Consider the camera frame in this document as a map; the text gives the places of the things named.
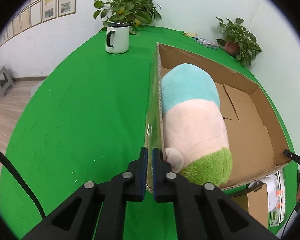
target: green table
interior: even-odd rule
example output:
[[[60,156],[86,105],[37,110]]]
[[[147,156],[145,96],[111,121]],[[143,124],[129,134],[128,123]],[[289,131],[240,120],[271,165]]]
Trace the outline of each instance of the green table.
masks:
[[[144,144],[150,65],[157,42],[203,55],[257,81],[221,49],[207,49],[178,31],[141,29],[140,36],[130,36],[130,49],[121,55],[105,52],[105,32],[95,35],[38,89],[6,151],[46,214],[84,182],[108,181],[138,158]],[[296,169],[292,163],[284,173],[288,213],[295,204]],[[0,211],[19,238],[41,220],[5,168],[0,180]],[[124,239],[177,239],[172,204],[156,204],[148,193],[143,203],[128,203]]]

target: plant pot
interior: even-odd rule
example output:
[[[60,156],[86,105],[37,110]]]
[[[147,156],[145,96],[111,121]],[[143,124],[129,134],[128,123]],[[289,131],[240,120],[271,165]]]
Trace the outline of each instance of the plant pot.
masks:
[[[227,41],[225,46],[223,47],[223,50],[231,56],[235,57],[240,52],[240,46],[238,43],[235,43],[233,41]]]

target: gray stool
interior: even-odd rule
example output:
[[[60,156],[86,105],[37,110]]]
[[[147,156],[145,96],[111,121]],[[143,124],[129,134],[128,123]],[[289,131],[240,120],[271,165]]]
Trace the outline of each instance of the gray stool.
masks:
[[[4,65],[2,65],[0,67],[0,75],[1,74],[3,74],[5,78],[4,78],[3,83],[2,84],[0,83],[0,96],[1,96],[1,98],[4,98],[5,97],[5,95],[4,95],[5,91],[10,86],[13,87],[14,86],[14,82],[13,82],[13,80],[12,80],[12,78],[11,78],[8,70],[6,69],[6,67]]]

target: white mug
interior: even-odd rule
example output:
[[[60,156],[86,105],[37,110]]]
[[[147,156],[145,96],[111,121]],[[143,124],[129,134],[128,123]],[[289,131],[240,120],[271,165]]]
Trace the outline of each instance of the white mug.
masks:
[[[127,23],[110,23],[106,32],[106,52],[124,53],[129,49],[130,26]]]

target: potted plant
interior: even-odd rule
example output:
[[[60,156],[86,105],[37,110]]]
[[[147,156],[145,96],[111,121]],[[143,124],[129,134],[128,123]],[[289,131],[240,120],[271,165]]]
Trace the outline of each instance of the potted plant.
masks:
[[[110,22],[129,23],[130,33],[139,34],[139,27],[146,27],[155,19],[161,19],[161,15],[154,6],[153,0],[94,0],[96,10],[93,17],[96,19],[98,15],[105,18],[103,28],[100,31],[106,30]]]
[[[251,66],[251,61],[261,52],[256,37],[241,25],[243,23],[241,18],[235,19],[235,23],[226,19],[227,24],[221,18],[216,18],[225,34],[225,39],[217,39],[217,42],[227,53],[235,57],[241,66]]]

